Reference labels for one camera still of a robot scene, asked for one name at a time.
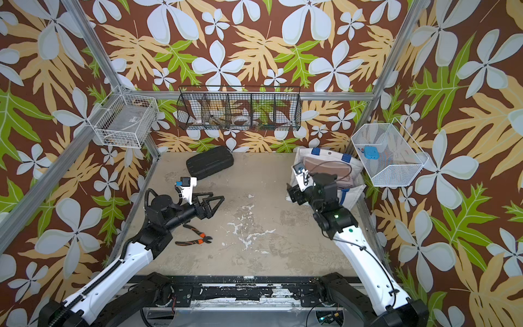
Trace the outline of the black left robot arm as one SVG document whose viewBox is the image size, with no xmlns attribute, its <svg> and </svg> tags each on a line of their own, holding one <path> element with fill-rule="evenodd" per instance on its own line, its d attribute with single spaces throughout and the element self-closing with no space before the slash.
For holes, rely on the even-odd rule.
<svg viewBox="0 0 523 327">
<path fill-rule="evenodd" d="M 128 239 L 121 255 L 96 278 L 62 302 L 49 301 L 40 311 L 38 326 L 117 326 L 153 301 L 167 283 L 155 284 L 152 294 L 138 300 L 128 295 L 114 296 L 141 269 L 148 266 L 172 241 L 172 231 L 193 218 L 210 219 L 224 202 L 224 196 L 211 192 L 195 193 L 192 203 L 173 202 L 171 196 L 147 189 L 144 195 L 145 218 L 141 230 Z"/>
</svg>

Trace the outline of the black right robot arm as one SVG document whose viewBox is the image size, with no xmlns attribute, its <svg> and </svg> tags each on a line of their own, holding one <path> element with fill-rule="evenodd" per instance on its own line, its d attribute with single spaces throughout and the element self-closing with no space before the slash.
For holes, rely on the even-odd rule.
<svg viewBox="0 0 523 327">
<path fill-rule="evenodd" d="M 324 237 L 334 241 L 349 260 L 365 293 L 342 275 L 320 277 L 320 298 L 355 313 L 365 326 L 427 326 L 429 310 L 394 280 L 378 259 L 351 211 L 339 202 L 337 176 L 310 173 L 302 164 L 293 167 L 297 184 L 287 186 L 291 201 L 308 204 Z"/>
</svg>

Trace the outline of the pink mesh pouch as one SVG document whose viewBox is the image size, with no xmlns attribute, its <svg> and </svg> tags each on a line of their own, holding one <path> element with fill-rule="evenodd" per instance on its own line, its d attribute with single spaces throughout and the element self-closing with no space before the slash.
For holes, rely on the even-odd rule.
<svg viewBox="0 0 523 327">
<path fill-rule="evenodd" d="M 324 173 L 345 178 L 352 173 L 353 168 L 346 162 L 322 160 L 317 158 L 304 158 L 303 164 L 311 174 Z"/>
</svg>

